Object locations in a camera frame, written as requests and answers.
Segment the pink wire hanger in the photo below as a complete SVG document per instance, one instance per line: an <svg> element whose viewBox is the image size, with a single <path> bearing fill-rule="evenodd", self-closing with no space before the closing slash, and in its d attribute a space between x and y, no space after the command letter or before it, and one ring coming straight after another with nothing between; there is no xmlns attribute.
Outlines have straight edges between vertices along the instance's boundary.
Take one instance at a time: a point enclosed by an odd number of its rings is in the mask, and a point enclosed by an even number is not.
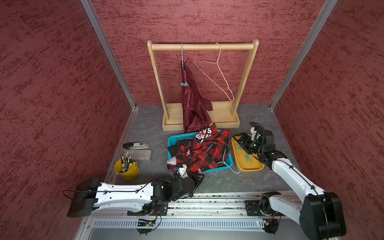
<svg viewBox="0 0 384 240"><path fill-rule="evenodd" d="M210 80L222 93L224 93L224 95L230 102L233 103L235 100L234 93L220 67L220 58L221 58L222 48L219 43L215 43L215 45L219 47L219 53L215 61L212 62L212 61L195 59L194 65L208 80ZM218 76L212 77L210 74L208 74L206 71L203 70L203 68L201 67L201 64L203 64L204 66L209 65L210 67L213 67L215 69L214 70L215 74Z"/></svg>

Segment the red black plaid shirt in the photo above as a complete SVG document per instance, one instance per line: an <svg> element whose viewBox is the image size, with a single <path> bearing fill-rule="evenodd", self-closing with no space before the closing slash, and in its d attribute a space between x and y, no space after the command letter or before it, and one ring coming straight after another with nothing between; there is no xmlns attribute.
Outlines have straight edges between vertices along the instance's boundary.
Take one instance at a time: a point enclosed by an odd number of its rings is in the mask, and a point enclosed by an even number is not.
<svg viewBox="0 0 384 240"><path fill-rule="evenodd" d="M227 168L230 133L229 129L220 131L216 125L212 125L195 133L191 140L183 139L170 145L168 171L175 177L181 167L187 167L188 174Z"/></svg>

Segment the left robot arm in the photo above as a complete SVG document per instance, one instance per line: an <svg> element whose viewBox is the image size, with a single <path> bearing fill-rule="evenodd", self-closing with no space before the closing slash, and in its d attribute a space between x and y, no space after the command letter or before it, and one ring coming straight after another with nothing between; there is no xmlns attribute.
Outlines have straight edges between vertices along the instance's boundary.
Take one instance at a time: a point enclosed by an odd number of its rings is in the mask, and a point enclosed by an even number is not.
<svg viewBox="0 0 384 240"><path fill-rule="evenodd" d="M94 177L76 186L67 217L82 218L100 211L163 217L170 202L192 198L204 178L204 174L189 173L181 178L155 179L142 185L113 185Z"/></svg>

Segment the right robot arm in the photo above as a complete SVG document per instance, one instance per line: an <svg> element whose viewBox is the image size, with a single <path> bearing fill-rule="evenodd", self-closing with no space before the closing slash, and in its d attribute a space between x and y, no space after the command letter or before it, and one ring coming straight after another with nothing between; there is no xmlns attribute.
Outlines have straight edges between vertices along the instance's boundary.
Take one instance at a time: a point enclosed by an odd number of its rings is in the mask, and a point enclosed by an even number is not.
<svg viewBox="0 0 384 240"><path fill-rule="evenodd" d="M246 202L248 215L266 217L265 232L277 232L281 214L300 225L310 240L329 240L347 233L342 201L337 194L326 192L302 174L281 151L276 150L271 131L252 127L246 133L233 136L241 150L279 175L300 199L299 203L279 192L263 193L257 202Z"/></svg>

